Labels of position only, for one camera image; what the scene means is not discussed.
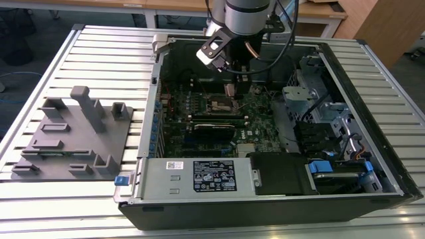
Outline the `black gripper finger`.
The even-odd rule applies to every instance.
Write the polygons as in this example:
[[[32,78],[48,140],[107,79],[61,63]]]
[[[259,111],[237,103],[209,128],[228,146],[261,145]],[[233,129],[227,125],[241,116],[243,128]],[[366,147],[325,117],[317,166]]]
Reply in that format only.
[[[232,83],[235,89],[233,99],[240,100],[248,92],[248,76],[235,74]]]

